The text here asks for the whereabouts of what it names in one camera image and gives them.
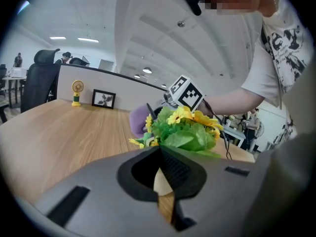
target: wooden desk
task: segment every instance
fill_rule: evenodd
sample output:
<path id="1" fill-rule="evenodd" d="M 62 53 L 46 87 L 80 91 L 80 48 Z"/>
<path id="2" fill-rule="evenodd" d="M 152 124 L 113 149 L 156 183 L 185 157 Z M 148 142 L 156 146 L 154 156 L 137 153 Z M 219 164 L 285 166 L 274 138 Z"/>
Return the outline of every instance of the wooden desk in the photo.
<path id="1" fill-rule="evenodd" d="M 90 105 L 72 107 L 55 100 L 33 108 L 0 126 L 0 161 L 12 192 L 35 203 L 51 186 L 94 160 L 132 151 L 129 112 Z M 214 152 L 226 158 L 223 141 Z M 233 159 L 253 156 L 230 145 Z M 160 199 L 171 218 L 173 194 Z"/>

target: ceiling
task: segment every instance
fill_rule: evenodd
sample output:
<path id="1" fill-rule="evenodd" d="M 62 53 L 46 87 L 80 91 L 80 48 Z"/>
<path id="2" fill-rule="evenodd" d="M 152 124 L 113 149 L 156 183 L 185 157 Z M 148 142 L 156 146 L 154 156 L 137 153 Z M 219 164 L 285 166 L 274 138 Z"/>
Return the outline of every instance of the ceiling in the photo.
<path id="1" fill-rule="evenodd" d="M 116 49 L 120 73 L 132 77 L 150 67 L 153 73 L 146 74 L 148 82 L 168 87 L 180 75 L 187 75 L 205 94 L 224 93 L 244 82 L 261 31 L 259 14 L 218 15 L 201 4 L 202 15 L 197 17 L 183 0 L 137 1 L 137 5 L 134 0 L 127 5 L 129 9 L 134 5 L 136 19 L 128 22 L 133 30 L 127 48 Z M 179 21 L 185 27 L 178 27 Z M 117 28 L 115 34 L 117 40 L 121 34 Z"/>
<path id="2" fill-rule="evenodd" d="M 183 0 L 31 0 L 16 24 L 52 48 L 98 49 L 98 56 L 112 57 L 117 72 L 129 77 L 150 67 L 153 73 L 140 80 L 169 87 L 186 75 L 205 94 L 224 93 L 239 87 L 249 72 L 261 17 L 218 15 L 200 6 L 197 17 Z"/>
<path id="3" fill-rule="evenodd" d="M 50 47 L 99 49 L 115 60 L 114 21 L 116 0 L 29 0 L 16 18 L 25 32 L 35 34 Z M 66 37 L 51 40 L 49 37 Z M 80 41 L 96 39 L 99 43 Z"/>

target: printed graphic shirt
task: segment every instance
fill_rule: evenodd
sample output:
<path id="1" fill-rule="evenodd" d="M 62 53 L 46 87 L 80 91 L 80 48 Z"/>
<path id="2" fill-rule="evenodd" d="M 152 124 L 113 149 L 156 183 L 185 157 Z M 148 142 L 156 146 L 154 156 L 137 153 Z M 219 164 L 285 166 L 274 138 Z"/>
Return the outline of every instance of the printed graphic shirt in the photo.
<path id="1" fill-rule="evenodd" d="M 264 46 L 258 37 L 251 70 L 242 88 L 265 97 L 277 107 L 282 95 L 290 90 L 311 61 L 314 41 L 288 0 L 279 0 L 278 11 L 269 18 L 263 17 L 263 30 L 268 42 Z M 286 130 L 284 140 L 296 136 L 289 114 Z"/>

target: gray partition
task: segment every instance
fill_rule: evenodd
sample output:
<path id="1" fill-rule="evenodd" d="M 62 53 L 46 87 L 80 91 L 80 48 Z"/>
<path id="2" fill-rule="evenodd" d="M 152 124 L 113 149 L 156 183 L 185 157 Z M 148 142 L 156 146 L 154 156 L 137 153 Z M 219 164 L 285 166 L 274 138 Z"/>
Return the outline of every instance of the gray partition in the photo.
<path id="1" fill-rule="evenodd" d="M 73 100 L 72 84 L 75 80 L 84 83 L 80 102 L 91 104 L 93 90 L 98 89 L 116 94 L 115 109 L 132 111 L 137 107 L 163 99 L 164 90 L 119 74 L 76 65 L 60 68 L 57 99 Z"/>

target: picture frame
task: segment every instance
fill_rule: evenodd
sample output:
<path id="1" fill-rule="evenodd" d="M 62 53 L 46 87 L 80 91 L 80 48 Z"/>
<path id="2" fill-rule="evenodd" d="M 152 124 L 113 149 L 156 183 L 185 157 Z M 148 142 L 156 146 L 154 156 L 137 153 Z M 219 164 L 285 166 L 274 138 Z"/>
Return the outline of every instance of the picture frame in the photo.
<path id="1" fill-rule="evenodd" d="M 115 93 L 94 89 L 92 96 L 92 106 L 113 109 L 115 97 Z"/>

